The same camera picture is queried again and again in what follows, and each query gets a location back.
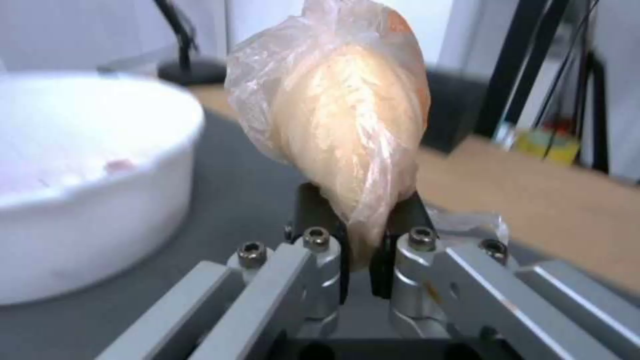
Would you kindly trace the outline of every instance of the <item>metal bar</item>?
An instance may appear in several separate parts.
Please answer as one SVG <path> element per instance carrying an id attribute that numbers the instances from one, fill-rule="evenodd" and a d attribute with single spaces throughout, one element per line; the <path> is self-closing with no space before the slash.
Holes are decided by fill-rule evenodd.
<path id="1" fill-rule="evenodd" d="M 319 290 L 316 258 L 281 244 L 190 360 L 260 359 L 282 334 L 297 333 Z"/>
<path id="2" fill-rule="evenodd" d="M 491 138 L 518 78 L 546 0 L 520 0 L 489 81 L 476 133 Z"/>
<path id="3" fill-rule="evenodd" d="M 561 261 L 516 276 L 620 357 L 640 358 L 640 311 L 634 306 Z"/>
<path id="4" fill-rule="evenodd" d="M 197 264 L 97 360 L 184 359 L 243 286 L 240 274 L 225 266 Z"/>
<path id="5" fill-rule="evenodd" d="M 569 0 L 552 0 L 547 12 L 542 17 L 538 32 L 533 40 L 531 54 L 524 65 L 524 70 L 516 86 L 511 103 L 505 111 L 504 120 L 513 125 L 518 124 L 533 85 L 536 82 L 542 63 L 545 61 L 551 43 L 556 35 L 560 20 L 564 15 Z"/>
<path id="6" fill-rule="evenodd" d="M 616 359 L 473 245 L 436 254 L 425 281 L 464 336 L 503 336 L 526 359 Z"/>

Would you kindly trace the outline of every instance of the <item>black cable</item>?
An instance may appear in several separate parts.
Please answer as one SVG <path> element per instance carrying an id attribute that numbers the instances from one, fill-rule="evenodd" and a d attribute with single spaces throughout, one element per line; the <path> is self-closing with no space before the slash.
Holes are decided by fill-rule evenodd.
<path id="1" fill-rule="evenodd" d="M 582 27 L 584 27 L 585 23 L 587 23 L 587 20 L 589 20 L 589 18 L 591 17 L 591 14 L 593 13 L 593 10 L 596 8 L 596 6 L 598 5 L 598 3 L 600 2 L 600 0 L 595 0 L 593 1 L 593 4 L 591 5 L 591 7 L 589 8 L 589 11 L 587 12 L 587 14 L 585 14 L 585 16 L 582 17 L 582 20 L 580 21 L 580 23 L 578 24 L 578 28 L 575 30 L 575 33 L 573 34 L 573 37 L 571 39 L 571 44 L 569 45 L 569 50 L 567 50 L 566 56 L 564 57 L 564 60 L 562 62 L 562 65 L 560 65 L 560 69 L 558 70 L 555 78 L 554 78 L 554 82 L 551 84 L 551 89 L 549 89 L 549 91 L 547 92 L 547 96 L 545 98 L 545 101 L 542 104 L 542 108 L 540 109 L 540 112 L 538 113 L 538 117 L 536 118 L 536 121 L 534 122 L 535 126 L 538 127 L 540 125 L 540 122 L 542 121 L 542 118 L 544 117 L 544 114 L 547 112 L 547 108 L 549 106 L 549 103 L 551 102 L 551 97 L 553 96 L 553 93 L 555 92 L 558 83 L 560 82 L 560 78 L 563 75 L 563 72 L 567 66 L 567 64 L 569 63 L 569 59 L 571 58 L 571 53 L 573 51 L 573 47 L 575 46 L 576 41 L 579 38 L 580 35 L 580 31 L 582 30 Z M 554 120 L 554 128 L 551 132 L 551 137 L 549 138 L 549 143 L 547 144 L 547 148 L 545 149 L 545 154 L 542 157 L 543 160 L 547 158 L 547 156 L 549 155 L 549 152 L 551 151 L 551 148 L 554 145 L 554 141 L 556 140 L 556 134 L 557 134 L 557 121 Z"/>

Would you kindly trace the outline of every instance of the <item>transparent plastic bag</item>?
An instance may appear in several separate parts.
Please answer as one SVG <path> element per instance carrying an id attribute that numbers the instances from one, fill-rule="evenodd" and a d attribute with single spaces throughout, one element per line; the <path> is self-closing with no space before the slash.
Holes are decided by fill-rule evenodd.
<path id="1" fill-rule="evenodd" d="M 415 190 L 430 105 L 406 21 L 369 0 L 306 0 L 239 44 L 225 88 L 251 141 L 320 187 L 347 223 L 354 265 L 378 246 L 393 206 Z"/>
<path id="2" fill-rule="evenodd" d="M 509 245 L 509 227 L 496 213 L 450 213 L 425 205 L 429 218 L 438 232 L 468 232 L 473 229 L 489 231 L 496 240 Z"/>

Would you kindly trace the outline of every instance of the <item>bread loaf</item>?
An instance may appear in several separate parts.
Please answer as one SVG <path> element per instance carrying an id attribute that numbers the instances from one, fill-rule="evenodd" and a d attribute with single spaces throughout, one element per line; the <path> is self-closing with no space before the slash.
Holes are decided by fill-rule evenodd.
<path id="1" fill-rule="evenodd" d="M 320 186 L 343 219 L 363 210 L 363 198 L 368 198 L 366 204 L 386 207 L 397 201 L 396 186 L 375 189 L 367 182 L 376 179 L 379 186 L 379 177 L 392 175 L 380 171 L 403 171 L 380 169 L 372 161 L 391 161 L 406 155 L 402 151 L 414 151 L 422 135 L 422 112 L 411 79 L 375 51 L 345 45 L 311 68 L 300 64 L 276 93 L 272 143 Z M 354 259 L 366 262 L 379 238 L 349 240 Z"/>

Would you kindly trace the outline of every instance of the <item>white bowl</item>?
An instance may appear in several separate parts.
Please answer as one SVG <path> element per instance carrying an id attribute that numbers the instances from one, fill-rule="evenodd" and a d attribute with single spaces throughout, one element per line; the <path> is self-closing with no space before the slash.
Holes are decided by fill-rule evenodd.
<path id="1" fill-rule="evenodd" d="M 204 124 L 185 90 L 82 73 L 0 76 L 0 304 L 95 283 L 186 214 Z"/>

